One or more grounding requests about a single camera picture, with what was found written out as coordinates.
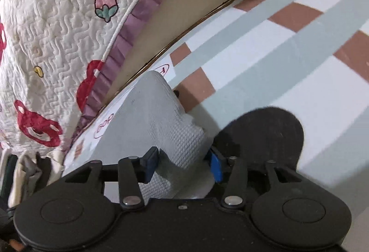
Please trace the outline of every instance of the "purple ruffle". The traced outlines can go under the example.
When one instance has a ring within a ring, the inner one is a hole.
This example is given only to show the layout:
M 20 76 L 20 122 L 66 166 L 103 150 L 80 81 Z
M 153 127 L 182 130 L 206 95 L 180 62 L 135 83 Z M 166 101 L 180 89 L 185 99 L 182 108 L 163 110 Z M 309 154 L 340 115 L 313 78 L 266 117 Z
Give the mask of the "purple ruffle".
M 102 101 L 120 72 L 126 56 L 132 49 L 135 38 L 140 34 L 142 28 L 150 20 L 162 1 L 138 0 L 128 15 L 92 87 L 73 138 L 78 136 L 82 129 L 96 117 L 102 107 Z

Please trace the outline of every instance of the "black insole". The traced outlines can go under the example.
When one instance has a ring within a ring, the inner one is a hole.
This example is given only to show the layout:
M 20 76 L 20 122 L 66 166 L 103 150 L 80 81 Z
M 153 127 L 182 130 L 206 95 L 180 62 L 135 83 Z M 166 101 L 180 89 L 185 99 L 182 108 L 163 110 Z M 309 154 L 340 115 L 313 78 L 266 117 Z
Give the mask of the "black insole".
M 229 123 L 214 139 L 225 156 L 243 155 L 249 168 L 263 171 L 267 160 L 296 170 L 304 131 L 290 112 L 277 107 L 250 111 Z

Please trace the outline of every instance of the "red bear print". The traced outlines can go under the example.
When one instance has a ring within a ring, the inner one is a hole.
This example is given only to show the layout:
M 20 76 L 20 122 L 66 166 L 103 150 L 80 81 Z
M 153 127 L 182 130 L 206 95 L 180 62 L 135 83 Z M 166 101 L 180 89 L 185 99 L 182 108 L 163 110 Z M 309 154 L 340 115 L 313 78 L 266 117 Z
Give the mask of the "red bear print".
M 59 135 L 63 132 L 58 122 L 47 120 L 38 113 L 29 111 L 19 100 L 14 102 L 14 106 L 18 112 L 18 126 L 21 132 L 46 147 L 60 145 Z
M 87 66 L 86 79 L 81 82 L 77 89 L 77 104 L 81 111 L 83 111 L 87 98 L 92 90 L 93 84 L 96 81 L 97 73 L 101 70 L 104 63 L 100 60 L 92 60 Z
M 6 48 L 5 30 L 4 30 L 4 25 L 0 23 L 0 64 L 1 64 L 1 59 L 3 58 L 3 51 L 5 48 Z

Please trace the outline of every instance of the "quilted fabric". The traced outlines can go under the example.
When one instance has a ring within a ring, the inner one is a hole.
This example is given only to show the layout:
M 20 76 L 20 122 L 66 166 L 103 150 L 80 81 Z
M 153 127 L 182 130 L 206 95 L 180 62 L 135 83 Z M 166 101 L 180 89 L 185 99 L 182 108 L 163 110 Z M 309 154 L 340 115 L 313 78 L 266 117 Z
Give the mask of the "quilted fabric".
M 69 148 L 138 0 L 0 0 L 0 129 L 14 154 Z

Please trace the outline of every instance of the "gray cloth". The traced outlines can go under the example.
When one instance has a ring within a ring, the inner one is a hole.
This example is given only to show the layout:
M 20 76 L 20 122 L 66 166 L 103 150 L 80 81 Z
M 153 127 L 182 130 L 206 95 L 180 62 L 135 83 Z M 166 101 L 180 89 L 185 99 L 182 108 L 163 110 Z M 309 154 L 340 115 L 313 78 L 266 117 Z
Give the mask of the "gray cloth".
M 194 175 L 213 142 L 186 114 L 165 79 L 146 72 L 127 96 L 97 144 L 91 159 L 104 165 L 127 156 L 143 156 L 152 146 L 162 149 L 150 183 L 140 184 L 143 198 L 173 198 Z M 116 196 L 117 185 L 105 195 Z
M 25 171 L 25 178 L 22 186 L 22 201 L 24 201 L 32 196 L 35 191 L 36 183 L 42 175 L 42 171 L 28 155 L 24 155 L 20 163 L 23 165 L 23 171 Z

